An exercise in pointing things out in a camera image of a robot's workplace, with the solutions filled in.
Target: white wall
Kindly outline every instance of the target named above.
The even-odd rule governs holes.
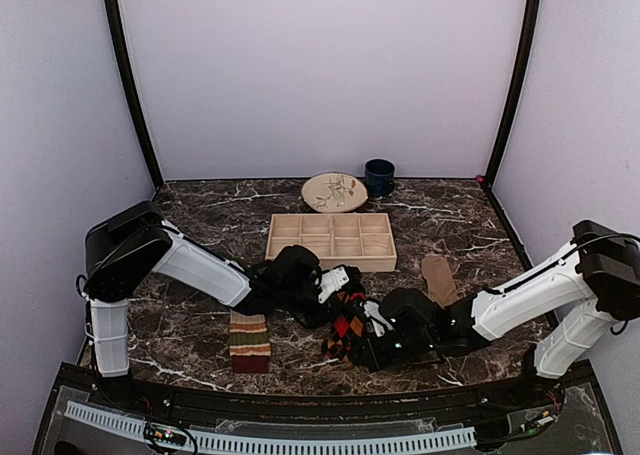
[[[121,0],[167,179],[484,172],[525,0]]]
[[[640,234],[639,0],[542,0],[497,195],[534,262],[590,218]],[[625,453],[640,453],[640,326],[590,352]]]
[[[21,455],[84,338],[84,235],[153,189],[102,0],[0,0],[0,60],[0,452]]]

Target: dark cup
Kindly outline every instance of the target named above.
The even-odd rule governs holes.
[[[384,197],[393,192],[396,167],[388,160],[369,160],[364,166],[364,184],[370,197]]]

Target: round plate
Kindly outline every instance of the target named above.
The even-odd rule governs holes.
[[[343,213],[364,205],[369,198],[360,180],[346,173],[322,173],[302,186],[302,198],[320,213]]]

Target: striped cloth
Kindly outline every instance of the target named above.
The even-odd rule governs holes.
[[[229,353],[234,373],[269,371],[271,345],[264,315],[247,316],[231,311]]]

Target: marble tabletop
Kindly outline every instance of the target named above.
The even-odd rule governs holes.
[[[223,255],[249,263],[264,259],[274,213],[309,213],[304,180],[229,180],[167,183],[156,203],[183,232]],[[395,287],[425,291],[420,262],[445,256],[458,290],[496,286],[522,268],[483,191],[472,180],[400,179],[388,197],[359,212],[386,212],[398,252],[392,273],[364,274],[368,295]],[[330,327],[309,331],[285,312],[268,317],[272,357],[268,374],[234,374],[229,356],[229,311],[211,297],[161,275],[149,275],[130,299],[129,356],[134,376],[185,387],[281,395],[365,395],[470,385],[518,375],[527,348],[549,332],[540,318],[492,346],[445,363],[407,362],[369,373],[328,362],[320,346]],[[85,355],[83,364],[87,364]]]

